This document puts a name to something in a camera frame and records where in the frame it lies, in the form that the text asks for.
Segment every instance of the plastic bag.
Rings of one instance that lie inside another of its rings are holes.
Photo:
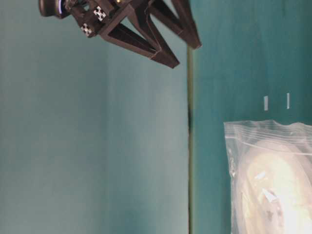
[[[232,234],[312,234],[312,126],[224,125]]]

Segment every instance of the teal backdrop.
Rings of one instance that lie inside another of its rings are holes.
[[[203,42],[193,53],[192,231],[230,234],[223,122],[312,124],[312,1],[193,0],[192,6]]]
[[[187,234],[186,46],[172,70],[37,0],[0,7],[0,233]]]

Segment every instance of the dark edge line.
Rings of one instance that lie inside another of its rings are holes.
[[[187,48],[187,99],[188,99],[188,131],[189,131],[189,175],[188,175],[188,197],[189,197],[189,234],[193,233],[193,50],[188,46]]]

